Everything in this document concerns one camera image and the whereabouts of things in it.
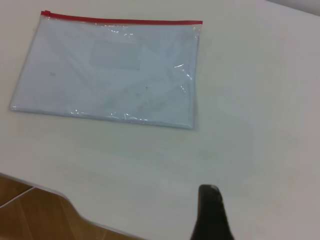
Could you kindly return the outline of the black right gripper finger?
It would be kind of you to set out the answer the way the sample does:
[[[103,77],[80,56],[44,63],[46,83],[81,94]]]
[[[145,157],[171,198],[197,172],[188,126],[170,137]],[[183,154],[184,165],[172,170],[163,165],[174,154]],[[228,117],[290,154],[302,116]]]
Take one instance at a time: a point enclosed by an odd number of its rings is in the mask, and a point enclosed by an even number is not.
[[[222,194],[215,185],[202,184],[198,189],[197,220],[192,240],[233,240]]]

